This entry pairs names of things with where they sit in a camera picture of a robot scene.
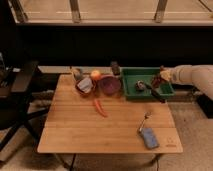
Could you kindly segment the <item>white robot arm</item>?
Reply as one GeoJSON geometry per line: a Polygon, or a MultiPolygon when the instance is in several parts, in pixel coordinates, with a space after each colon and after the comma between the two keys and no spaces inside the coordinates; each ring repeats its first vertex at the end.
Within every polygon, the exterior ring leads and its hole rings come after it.
{"type": "Polygon", "coordinates": [[[160,76],[172,84],[193,85],[203,93],[213,93],[213,65],[178,65],[161,71],[160,76]]]}

